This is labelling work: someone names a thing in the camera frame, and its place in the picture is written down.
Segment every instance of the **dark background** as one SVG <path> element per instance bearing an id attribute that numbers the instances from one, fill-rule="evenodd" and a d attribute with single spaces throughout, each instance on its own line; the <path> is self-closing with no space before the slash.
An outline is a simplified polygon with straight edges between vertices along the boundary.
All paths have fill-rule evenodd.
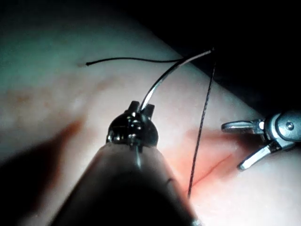
<path id="1" fill-rule="evenodd" d="M 110 3 L 183 56 L 214 47 L 215 81 L 263 115 L 300 108 L 297 6 L 191 0 Z M 210 76 L 214 59 L 194 64 Z"/>

